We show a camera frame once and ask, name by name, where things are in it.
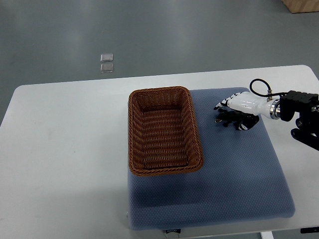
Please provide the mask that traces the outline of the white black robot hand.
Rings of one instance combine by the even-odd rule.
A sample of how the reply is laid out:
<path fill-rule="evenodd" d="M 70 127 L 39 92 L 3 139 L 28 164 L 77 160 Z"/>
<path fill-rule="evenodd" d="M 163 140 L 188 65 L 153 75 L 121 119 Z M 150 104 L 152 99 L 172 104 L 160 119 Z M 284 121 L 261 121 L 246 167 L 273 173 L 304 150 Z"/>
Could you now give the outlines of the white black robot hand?
<path fill-rule="evenodd" d="M 239 111 L 246 115 L 240 123 L 240 131 L 247 131 L 254 127 L 259 122 L 260 115 L 272 120 L 280 118 L 280 100 L 263 98 L 250 92 L 235 93 L 219 102 L 214 110 L 217 111 L 218 108 Z"/>

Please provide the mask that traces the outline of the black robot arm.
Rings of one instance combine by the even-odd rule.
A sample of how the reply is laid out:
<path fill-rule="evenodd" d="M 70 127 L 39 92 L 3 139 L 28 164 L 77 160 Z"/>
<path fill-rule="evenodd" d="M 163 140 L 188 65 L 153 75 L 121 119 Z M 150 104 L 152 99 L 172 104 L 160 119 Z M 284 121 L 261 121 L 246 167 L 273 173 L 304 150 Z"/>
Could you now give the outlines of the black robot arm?
<path fill-rule="evenodd" d="M 296 128 L 291 130 L 291 136 L 315 149 L 319 149 L 319 95 L 289 91 L 280 97 L 280 119 L 291 121 L 296 119 Z"/>

